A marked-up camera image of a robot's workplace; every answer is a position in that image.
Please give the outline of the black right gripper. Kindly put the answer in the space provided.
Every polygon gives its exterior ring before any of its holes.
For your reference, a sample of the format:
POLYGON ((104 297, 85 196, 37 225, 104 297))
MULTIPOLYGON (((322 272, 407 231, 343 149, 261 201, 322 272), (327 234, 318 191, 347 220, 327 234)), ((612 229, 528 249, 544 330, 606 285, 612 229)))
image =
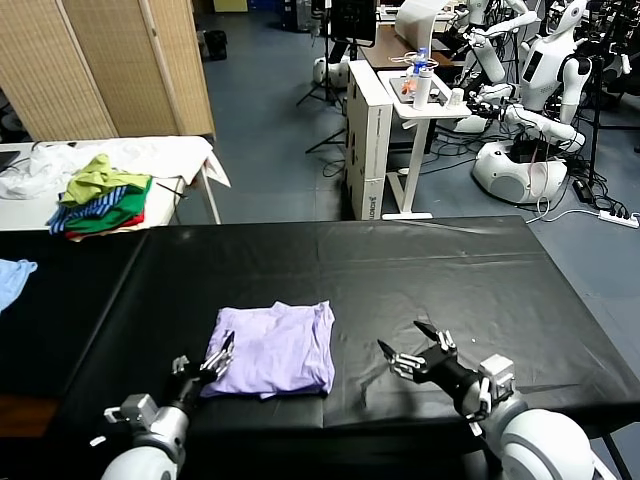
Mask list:
POLYGON ((458 361, 457 345, 449 330, 439 330, 426 322, 414 325, 440 348, 428 348, 417 356, 397 352, 382 340, 377 343, 382 350, 392 374, 413 380, 417 371, 417 383, 434 383, 452 400, 460 415, 478 415, 483 411, 481 382, 483 377, 458 361))

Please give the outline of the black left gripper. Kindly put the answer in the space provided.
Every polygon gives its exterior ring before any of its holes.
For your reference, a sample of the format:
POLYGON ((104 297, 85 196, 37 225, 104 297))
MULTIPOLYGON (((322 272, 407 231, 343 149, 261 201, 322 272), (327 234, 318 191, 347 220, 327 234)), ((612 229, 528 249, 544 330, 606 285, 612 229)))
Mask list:
POLYGON ((235 332, 228 330, 221 345, 215 347, 205 357, 199 369, 200 377, 185 374, 189 367, 189 359, 186 355, 174 358, 173 375, 168 384, 167 404, 180 410, 193 410, 202 390, 201 380, 204 383, 212 383, 225 375, 233 360, 234 346, 235 332))

